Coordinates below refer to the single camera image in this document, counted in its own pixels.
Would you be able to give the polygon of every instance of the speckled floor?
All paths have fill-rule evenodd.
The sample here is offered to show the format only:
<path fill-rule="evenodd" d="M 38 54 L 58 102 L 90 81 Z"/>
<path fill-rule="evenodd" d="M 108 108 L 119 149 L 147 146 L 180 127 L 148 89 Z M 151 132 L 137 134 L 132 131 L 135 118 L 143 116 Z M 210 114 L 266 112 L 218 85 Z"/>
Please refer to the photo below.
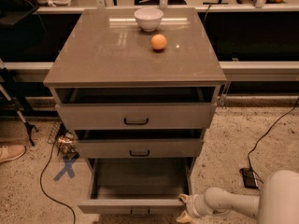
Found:
<path fill-rule="evenodd" d="M 295 99 L 237 97 L 229 98 L 226 108 L 218 107 L 192 172 L 195 192 L 203 193 L 210 187 L 219 187 L 236 194 L 259 195 L 258 190 L 244 189 L 239 169 L 248 166 L 248 152 L 271 124 L 292 108 Z M 262 180 L 276 170 L 299 172 L 298 117 L 299 107 L 274 126 L 252 153 L 253 168 Z M 33 132 L 35 147 L 30 147 L 20 121 L 0 120 L 1 144 L 9 142 L 27 146 L 22 157 L 0 164 L 0 223 L 73 223 L 71 211 L 47 198 L 39 184 L 41 172 L 50 158 L 50 132 L 57 122 L 31 123 L 39 129 L 38 133 Z M 55 148 L 42 183 L 49 196 L 75 210 L 77 224 L 176 223 L 176 217 L 171 215 L 130 217 L 83 214 L 77 204 L 87 197 L 91 173 L 83 159 L 76 160 L 72 167 L 73 178 L 65 173 L 58 181 L 53 180 L 64 168 L 63 155 L 57 156 Z M 256 221 L 231 212 L 225 217 L 203 217 L 194 223 L 253 224 Z"/>

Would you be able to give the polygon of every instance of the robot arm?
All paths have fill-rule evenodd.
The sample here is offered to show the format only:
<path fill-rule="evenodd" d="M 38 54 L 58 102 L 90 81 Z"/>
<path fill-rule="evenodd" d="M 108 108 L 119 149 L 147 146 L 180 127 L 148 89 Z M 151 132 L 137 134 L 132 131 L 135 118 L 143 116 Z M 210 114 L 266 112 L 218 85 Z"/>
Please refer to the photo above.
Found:
<path fill-rule="evenodd" d="M 210 188 L 205 194 L 179 195 L 186 210 L 177 222 L 191 222 L 206 215 L 226 215 L 231 210 L 257 219 L 258 224 L 299 223 L 299 174 L 277 171 L 263 184 L 261 196 L 231 194 Z"/>
<path fill-rule="evenodd" d="M 260 200 L 258 196 L 236 195 L 218 188 L 210 188 L 202 195 L 181 194 L 179 198 L 186 203 L 186 211 L 177 219 L 180 223 L 204 216 L 226 215 L 231 210 L 256 218 Z"/>

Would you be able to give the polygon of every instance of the black cable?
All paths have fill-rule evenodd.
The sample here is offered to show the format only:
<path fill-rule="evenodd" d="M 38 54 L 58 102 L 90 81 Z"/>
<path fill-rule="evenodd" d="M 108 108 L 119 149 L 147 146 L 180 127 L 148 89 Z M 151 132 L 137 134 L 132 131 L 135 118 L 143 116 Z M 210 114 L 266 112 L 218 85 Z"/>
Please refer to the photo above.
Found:
<path fill-rule="evenodd" d="M 53 145 L 52 145 L 52 149 L 51 149 L 51 152 L 50 152 L 50 158 L 49 158 L 49 160 L 48 160 L 46 166 L 44 167 L 43 171 L 42 171 L 41 174 L 40 174 L 39 184 L 40 184 L 41 190 L 43 191 L 43 193 L 45 194 L 46 197 L 48 197 L 49 199 L 51 199 L 52 201 L 54 201 L 54 202 L 56 202 L 56 203 L 58 203 L 58 204 L 60 204 L 60 205 L 64 205 L 64 206 L 66 206 L 68 209 L 71 210 L 71 212 L 72 212 L 72 214 L 73 214 L 73 217 L 74 217 L 74 221 L 73 221 L 73 223 L 75 224 L 75 223 L 76 223 L 76 214 L 75 214 L 73 208 L 70 207 L 69 205 L 65 204 L 65 203 L 62 203 L 62 202 L 57 201 L 56 199 L 50 197 L 50 196 L 46 193 L 46 191 L 44 190 L 43 185 L 42 185 L 43 174 L 45 173 L 47 167 L 48 167 L 49 164 L 50 164 L 50 161 L 51 161 L 51 159 L 52 159 L 52 155 L 53 155 L 54 147 L 55 147 L 55 142 L 54 142 Z"/>
<path fill-rule="evenodd" d="M 296 102 L 295 102 L 295 105 L 293 106 L 293 108 L 291 110 L 289 110 L 287 113 L 285 113 L 284 115 L 280 116 L 271 126 L 270 128 L 267 130 L 267 132 L 261 136 L 258 141 L 255 143 L 255 146 L 254 148 L 249 152 L 248 154 L 248 160 L 249 160 L 249 169 L 258 176 L 259 179 L 256 179 L 260 182 L 263 183 L 262 179 L 259 177 L 259 175 L 253 170 L 253 167 L 252 167 L 252 164 L 251 164 L 251 160 L 250 160 L 250 154 L 256 149 L 256 147 L 258 146 L 258 144 L 260 143 L 260 141 L 265 138 L 269 133 L 270 131 L 272 130 L 272 128 L 282 119 L 284 118 L 286 115 L 290 114 L 298 105 L 298 102 L 299 102 L 299 97 L 297 98 Z"/>
<path fill-rule="evenodd" d="M 209 12 L 209 10 L 211 9 L 211 7 L 212 7 L 212 4 L 209 4 L 207 9 L 206 9 L 205 17 L 203 19 L 203 25 L 204 25 L 205 28 L 206 28 L 206 16 L 207 16 L 207 13 Z"/>

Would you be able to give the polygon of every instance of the open drawer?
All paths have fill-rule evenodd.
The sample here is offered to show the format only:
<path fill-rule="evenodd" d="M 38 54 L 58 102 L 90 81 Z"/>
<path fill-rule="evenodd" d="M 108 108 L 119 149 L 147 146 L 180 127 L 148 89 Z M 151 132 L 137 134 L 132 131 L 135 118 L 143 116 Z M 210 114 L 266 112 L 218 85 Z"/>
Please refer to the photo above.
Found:
<path fill-rule="evenodd" d="M 178 214 L 189 193 L 187 160 L 102 159 L 93 166 L 88 200 L 78 205 L 87 214 Z"/>
<path fill-rule="evenodd" d="M 80 157 L 159 158 L 197 157 L 203 130 L 90 130 L 76 131 Z"/>
<path fill-rule="evenodd" d="M 215 86 L 56 88 L 58 104 L 172 104 L 211 103 Z"/>

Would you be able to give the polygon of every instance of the desk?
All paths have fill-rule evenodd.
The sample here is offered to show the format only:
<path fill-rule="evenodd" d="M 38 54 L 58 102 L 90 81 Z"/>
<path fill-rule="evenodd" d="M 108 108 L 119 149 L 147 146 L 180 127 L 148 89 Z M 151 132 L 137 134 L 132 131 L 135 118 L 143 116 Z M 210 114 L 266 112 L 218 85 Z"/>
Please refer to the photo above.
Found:
<path fill-rule="evenodd" d="M 84 213 L 180 212 L 225 82 L 194 8 L 164 9 L 152 33 L 134 11 L 84 11 L 44 80 L 93 173 Z"/>
<path fill-rule="evenodd" d="M 188 6 L 195 7 L 196 11 L 199 12 L 200 16 L 205 16 L 207 6 L 202 5 L 202 0 L 196 0 L 196 3 L 191 3 L 190 0 L 188 0 Z M 112 0 L 107 0 L 107 5 L 109 8 L 112 9 L 116 8 L 123 8 L 126 9 L 126 7 L 131 7 L 134 3 L 134 0 L 118 0 L 118 5 L 116 7 L 113 6 Z M 56 54 L 60 50 L 60 46 L 64 43 L 64 40 L 68 37 L 69 33 L 68 31 L 65 31 L 65 27 L 67 30 L 71 30 L 70 24 L 73 24 L 74 22 L 77 22 L 77 18 L 80 16 L 80 14 L 86 10 L 86 9 L 97 9 L 96 0 L 73 0 L 70 7 L 41 7 L 38 12 L 42 16 L 43 22 L 45 22 L 45 25 L 49 31 L 50 29 L 50 42 L 43 38 L 42 34 L 43 31 L 41 30 L 40 22 L 38 20 L 38 17 L 36 15 L 31 16 L 32 21 L 27 23 L 27 27 L 29 30 L 32 31 L 32 35 L 29 33 L 26 33 L 26 35 L 30 36 L 30 39 L 27 39 L 29 44 L 22 45 L 20 42 L 18 42 L 19 32 L 22 33 L 22 28 L 20 31 L 2 31 L 1 34 L 4 34 L 5 36 L 1 37 L 7 37 L 6 40 L 8 42 L 5 42 L 3 48 L 1 48 L 1 54 L 0 57 L 5 62 L 5 66 L 9 71 L 12 71 L 16 76 L 14 79 L 18 82 L 24 82 L 21 85 L 27 85 L 29 82 L 38 82 L 41 85 L 42 81 L 44 80 L 46 74 L 48 73 L 49 69 L 52 66 L 52 63 L 54 59 L 56 58 Z M 259 14 L 268 13 L 272 14 L 272 17 L 276 17 L 276 14 L 281 13 L 280 11 L 283 11 L 285 13 L 287 12 L 297 12 L 298 6 L 296 3 L 285 3 L 285 4 L 279 4 L 279 5 L 273 5 L 268 4 L 265 5 L 262 9 L 257 9 L 251 4 L 244 4 L 244 5 L 237 5 L 237 4 L 231 4 L 231 5 L 220 5 L 220 6 L 212 6 L 208 12 L 207 20 L 208 21 L 213 14 L 221 14 L 223 20 L 225 22 L 228 22 L 225 26 L 221 26 L 221 22 L 219 18 L 215 18 L 214 21 L 211 22 L 211 25 L 215 28 L 215 31 L 219 32 L 220 27 L 225 27 L 226 29 L 230 29 L 232 25 L 235 24 L 235 22 L 232 20 L 239 20 L 243 23 L 246 23 L 246 27 L 250 27 L 255 29 L 256 26 L 253 26 L 252 23 L 256 21 L 255 16 L 258 16 Z M 244 20 L 240 20 L 239 16 L 242 15 L 245 17 Z M 279 27 L 279 22 L 270 22 L 271 29 L 274 29 L 274 27 Z M 296 22 L 292 22 L 292 28 L 296 27 Z M 243 31 L 247 34 L 247 29 L 245 29 L 243 26 Z M 286 26 L 287 28 L 283 30 L 283 33 L 286 33 L 287 35 L 291 35 L 293 33 L 293 29 L 290 28 L 290 25 Z M 229 43 L 231 39 L 231 33 L 224 32 L 224 35 L 226 35 L 226 38 L 223 39 L 224 42 Z M 276 35 L 273 35 L 272 37 L 278 37 L 282 35 L 282 33 L 274 33 Z M 213 38 L 216 38 L 220 41 L 219 37 L 217 35 L 212 35 L 211 41 Z M 241 42 L 243 42 L 242 46 L 237 46 L 239 49 L 243 48 L 244 45 L 246 45 L 247 39 L 240 39 Z M 49 44 L 54 44 L 54 49 L 49 46 Z M 232 50 L 230 46 L 224 46 L 228 53 L 234 53 L 235 50 Z M 19 50 L 23 51 L 26 50 L 25 54 L 21 54 Z M 285 56 L 287 55 L 286 52 L 277 52 L 276 56 Z M 219 58 L 221 67 L 224 71 L 224 74 L 226 75 L 227 80 L 232 82 L 247 82 L 248 85 L 251 86 L 252 82 L 256 81 L 266 81 L 266 82 L 294 82 L 295 80 L 298 81 L 298 74 L 299 74 L 299 62 L 297 61 L 288 61 L 285 60 L 283 62 L 279 61 L 243 61 L 240 59 L 237 63 L 231 62 L 231 61 L 223 61 L 221 58 Z M 28 91 L 28 96 L 36 96 L 36 94 L 32 93 L 32 89 L 26 89 Z M 43 87 L 39 89 L 39 93 L 46 93 L 48 94 L 48 89 L 46 91 L 43 91 Z"/>

